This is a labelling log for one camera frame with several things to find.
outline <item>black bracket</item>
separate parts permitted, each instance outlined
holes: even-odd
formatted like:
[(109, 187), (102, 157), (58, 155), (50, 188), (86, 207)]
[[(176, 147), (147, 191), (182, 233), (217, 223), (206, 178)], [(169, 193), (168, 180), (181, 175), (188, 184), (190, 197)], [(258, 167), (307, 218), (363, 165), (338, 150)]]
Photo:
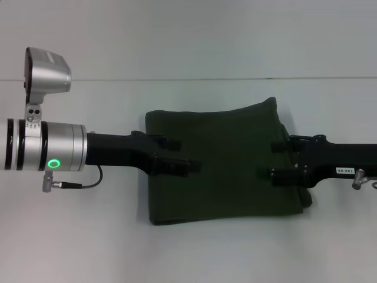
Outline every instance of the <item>black bracket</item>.
[(377, 176), (377, 144), (334, 144), (320, 134), (313, 137), (290, 136), (284, 143), (271, 145), (274, 153), (299, 154), (294, 169), (272, 169), (270, 178), (276, 186), (314, 187), (327, 178), (354, 179), (357, 170), (365, 176)]
[(162, 150), (179, 152), (181, 141), (132, 131), (129, 136), (88, 133), (87, 165), (132, 166), (148, 175), (187, 176), (198, 173), (201, 162), (164, 157)]

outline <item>black ring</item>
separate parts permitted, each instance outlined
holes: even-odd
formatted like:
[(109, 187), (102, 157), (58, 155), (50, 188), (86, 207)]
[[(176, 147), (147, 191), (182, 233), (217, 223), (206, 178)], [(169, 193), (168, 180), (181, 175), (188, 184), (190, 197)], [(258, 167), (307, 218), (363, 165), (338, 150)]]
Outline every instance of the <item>black ring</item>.
[(30, 92), (31, 92), (31, 83), (32, 83), (31, 78), (32, 78), (32, 73), (33, 73), (33, 59), (32, 59), (31, 51), (29, 47), (26, 49), (26, 56), (27, 56), (28, 64), (25, 65), (25, 68), (28, 68), (28, 69), (25, 70), (25, 74), (27, 74), (28, 82), (27, 83), (25, 82), (25, 88), (26, 88), (26, 104), (28, 104), (30, 102)]
[(6, 133), (6, 155), (5, 155), (5, 170), (10, 170), (12, 167), (13, 155), (13, 130), (14, 120), (8, 119), (8, 131)]
[(41, 162), (39, 163), (38, 171), (44, 171), (47, 161), (47, 150), (48, 150), (48, 126), (47, 122), (43, 121), (41, 126), (42, 131), (42, 152), (41, 152)]
[(19, 135), (18, 135), (18, 157), (17, 157), (17, 170), (20, 171), (24, 168), (25, 157), (25, 120), (19, 121)]

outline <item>green indicator ring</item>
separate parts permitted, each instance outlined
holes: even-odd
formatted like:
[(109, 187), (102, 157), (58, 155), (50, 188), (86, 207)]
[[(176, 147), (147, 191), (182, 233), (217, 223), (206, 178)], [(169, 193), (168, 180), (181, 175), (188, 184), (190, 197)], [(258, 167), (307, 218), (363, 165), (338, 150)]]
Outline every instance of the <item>green indicator ring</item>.
[(59, 168), (60, 167), (60, 160), (58, 160), (58, 159), (51, 159), (47, 163), (47, 166), (50, 167), (50, 168), (52, 168), (52, 169)]

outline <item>cable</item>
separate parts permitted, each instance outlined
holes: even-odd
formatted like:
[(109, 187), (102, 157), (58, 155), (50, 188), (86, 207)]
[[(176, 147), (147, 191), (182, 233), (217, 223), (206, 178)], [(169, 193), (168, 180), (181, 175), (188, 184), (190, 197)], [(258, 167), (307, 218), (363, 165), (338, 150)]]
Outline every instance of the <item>cable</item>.
[(79, 183), (61, 182), (61, 186), (59, 187), (61, 189), (90, 189), (92, 187), (98, 186), (102, 182), (102, 179), (104, 178), (104, 172), (102, 171), (102, 168), (100, 165), (97, 165), (97, 167), (98, 167), (98, 170), (100, 171), (100, 179), (94, 184), (83, 186), (82, 184), (79, 184)]
[(102, 182), (102, 179), (104, 178), (104, 172), (102, 171), (102, 168), (100, 165), (97, 165), (97, 167), (98, 167), (98, 170), (100, 171), (100, 179), (92, 185), (82, 186), (82, 189), (90, 189), (92, 187), (96, 187)]

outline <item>green cloth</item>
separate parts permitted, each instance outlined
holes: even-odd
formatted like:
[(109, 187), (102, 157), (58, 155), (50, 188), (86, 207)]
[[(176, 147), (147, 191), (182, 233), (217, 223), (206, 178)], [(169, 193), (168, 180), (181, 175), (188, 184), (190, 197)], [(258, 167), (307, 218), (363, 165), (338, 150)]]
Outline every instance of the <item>green cloth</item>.
[(240, 216), (302, 213), (312, 204), (307, 189), (274, 187), (268, 168), (292, 168), (297, 156), (275, 153), (273, 142), (288, 138), (276, 112), (276, 99), (243, 109), (214, 112), (152, 111), (147, 134), (183, 142), (181, 152), (164, 157), (201, 160), (188, 177), (149, 176), (149, 214), (154, 225)]

